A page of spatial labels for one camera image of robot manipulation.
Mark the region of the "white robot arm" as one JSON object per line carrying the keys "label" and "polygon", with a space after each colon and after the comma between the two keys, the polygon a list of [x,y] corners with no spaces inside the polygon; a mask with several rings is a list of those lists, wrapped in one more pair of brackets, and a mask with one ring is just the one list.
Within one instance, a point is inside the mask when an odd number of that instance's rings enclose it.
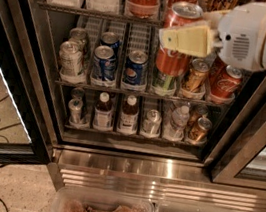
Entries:
{"label": "white robot arm", "polygon": [[207,12],[200,21],[160,29],[159,40],[165,49],[189,56],[213,52],[230,66],[266,70],[266,2]]}

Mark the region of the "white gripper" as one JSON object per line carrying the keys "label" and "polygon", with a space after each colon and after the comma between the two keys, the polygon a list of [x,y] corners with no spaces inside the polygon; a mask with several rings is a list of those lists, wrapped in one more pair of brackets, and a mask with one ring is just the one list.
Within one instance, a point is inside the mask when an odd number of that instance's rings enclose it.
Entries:
{"label": "white gripper", "polygon": [[203,14],[202,24],[160,29],[159,42],[165,49],[189,56],[207,57],[217,43],[224,63],[248,71],[262,70],[261,53],[266,41],[266,3],[249,3],[229,10]]}

